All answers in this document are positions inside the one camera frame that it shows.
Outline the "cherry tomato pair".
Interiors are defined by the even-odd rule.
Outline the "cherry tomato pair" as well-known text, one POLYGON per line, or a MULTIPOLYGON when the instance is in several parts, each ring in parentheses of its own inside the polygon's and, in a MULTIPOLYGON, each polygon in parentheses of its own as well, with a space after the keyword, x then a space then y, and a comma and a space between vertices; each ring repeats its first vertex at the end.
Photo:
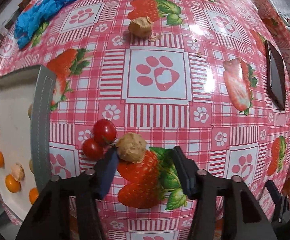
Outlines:
POLYGON ((103 148, 93 139, 89 138, 82 144, 82 152, 91 161, 98 161, 103 158, 103 148))
POLYGON ((101 146, 113 143, 117 137, 114 124, 107 119, 98 120, 93 126, 93 138, 101 146))

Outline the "peeled mandarin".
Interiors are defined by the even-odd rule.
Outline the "peeled mandarin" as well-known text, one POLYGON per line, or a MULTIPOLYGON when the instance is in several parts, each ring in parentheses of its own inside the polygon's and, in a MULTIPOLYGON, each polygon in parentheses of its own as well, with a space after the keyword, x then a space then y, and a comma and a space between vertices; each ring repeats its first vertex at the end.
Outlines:
POLYGON ((22 181, 25 177, 25 172, 20 163, 15 163, 11 167, 11 175, 16 181, 22 181))

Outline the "yellow-orange round orange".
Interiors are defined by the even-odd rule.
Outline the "yellow-orange round orange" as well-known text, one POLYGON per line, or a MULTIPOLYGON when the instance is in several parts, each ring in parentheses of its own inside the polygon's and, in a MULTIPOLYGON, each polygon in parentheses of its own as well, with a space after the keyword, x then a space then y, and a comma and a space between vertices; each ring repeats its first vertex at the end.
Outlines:
POLYGON ((5 185, 8 191, 12 193, 17 193, 21 190, 21 184, 19 181, 15 180, 11 174, 8 174, 5 178, 5 185))

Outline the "cracked walnut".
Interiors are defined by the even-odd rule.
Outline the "cracked walnut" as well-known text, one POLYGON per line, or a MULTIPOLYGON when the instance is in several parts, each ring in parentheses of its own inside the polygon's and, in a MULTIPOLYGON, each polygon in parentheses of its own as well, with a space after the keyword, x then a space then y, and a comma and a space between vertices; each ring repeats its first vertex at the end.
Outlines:
POLYGON ((129 32, 139 38, 147 38, 152 35, 153 22, 150 17, 138 17, 132 20, 128 26, 129 32))

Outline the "white shallow tray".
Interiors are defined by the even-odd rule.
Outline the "white shallow tray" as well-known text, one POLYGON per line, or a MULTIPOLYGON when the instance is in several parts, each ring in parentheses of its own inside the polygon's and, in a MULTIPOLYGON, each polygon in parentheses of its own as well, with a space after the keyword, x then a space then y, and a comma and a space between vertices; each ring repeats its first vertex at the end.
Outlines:
POLYGON ((51 173, 49 153, 50 105, 56 75, 42 65, 15 70, 0 77, 0 151, 4 166, 0 168, 0 195, 5 206, 20 221, 31 209, 29 192, 42 191, 51 173), (27 111, 32 104, 32 116, 27 111), (29 169, 33 161, 34 174, 29 169), (11 167, 20 163, 25 177, 21 190, 8 191, 5 178, 11 167))

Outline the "pink strawberry tablecloth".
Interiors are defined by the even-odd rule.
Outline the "pink strawberry tablecloth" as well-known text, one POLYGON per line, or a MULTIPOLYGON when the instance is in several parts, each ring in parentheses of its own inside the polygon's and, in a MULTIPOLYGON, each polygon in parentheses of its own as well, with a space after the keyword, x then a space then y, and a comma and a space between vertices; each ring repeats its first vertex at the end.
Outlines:
POLYGON ((290 198, 290 32, 269 0, 77 0, 19 49, 11 30, 0 47, 0 77, 43 64, 57 74, 50 115, 54 174, 93 166, 82 152, 92 126, 108 119, 119 135, 140 134, 150 154, 137 174, 117 173, 98 202, 108 239, 185 239, 195 203, 181 191, 167 150, 179 145, 211 174, 241 175, 266 215, 267 179, 290 198), (139 38, 128 26, 150 17, 139 38), (267 93, 268 40, 284 61, 286 108, 267 93))

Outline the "black smartphone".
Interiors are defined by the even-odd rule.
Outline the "black smartphone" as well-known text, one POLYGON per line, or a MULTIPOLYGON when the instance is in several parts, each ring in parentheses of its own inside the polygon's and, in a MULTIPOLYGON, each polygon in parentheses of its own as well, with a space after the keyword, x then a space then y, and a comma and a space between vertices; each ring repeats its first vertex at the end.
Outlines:
POLYGON ((277 108, 286 108, 286 81, 282 56, 268 41, 265 41, 267 60, 267 93, 277 108))

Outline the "blue plastic gloves pile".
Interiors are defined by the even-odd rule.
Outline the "blue plastic gloves pile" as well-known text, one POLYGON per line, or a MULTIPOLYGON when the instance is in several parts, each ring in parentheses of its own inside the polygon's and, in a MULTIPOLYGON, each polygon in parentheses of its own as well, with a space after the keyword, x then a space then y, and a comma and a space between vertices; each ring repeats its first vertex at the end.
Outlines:
POLYGON ((23 49, 32 39, 43 22, 54 17, 63 7, 76 0, 42 0, 29 10, 22 12, 15 23, 14 37, 19 49, 23 49))

